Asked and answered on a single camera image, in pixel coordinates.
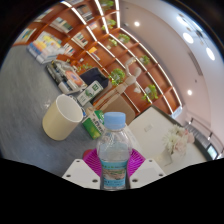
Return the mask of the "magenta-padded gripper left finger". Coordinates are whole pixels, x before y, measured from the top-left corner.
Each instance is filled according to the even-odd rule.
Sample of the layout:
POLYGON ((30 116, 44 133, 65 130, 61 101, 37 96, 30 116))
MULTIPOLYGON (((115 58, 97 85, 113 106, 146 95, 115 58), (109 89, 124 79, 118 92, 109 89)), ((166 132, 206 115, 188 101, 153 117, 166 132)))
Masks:
POLYGON ((100 160, 97 150, 86 150, 82 159, 75 159, 64 173, 63 178, 84 188, 99 189, 100 160))

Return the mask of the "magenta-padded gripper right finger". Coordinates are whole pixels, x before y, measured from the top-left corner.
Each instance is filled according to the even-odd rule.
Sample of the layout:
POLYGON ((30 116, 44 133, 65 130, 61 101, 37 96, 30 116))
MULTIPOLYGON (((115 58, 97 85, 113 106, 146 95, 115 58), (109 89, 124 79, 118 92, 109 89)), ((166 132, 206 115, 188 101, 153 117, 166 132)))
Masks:
POLYGON ((127 164, 127 175, 131 189, 146 186, 166 176, 154 159, 146 159, 135 149, 127 164))

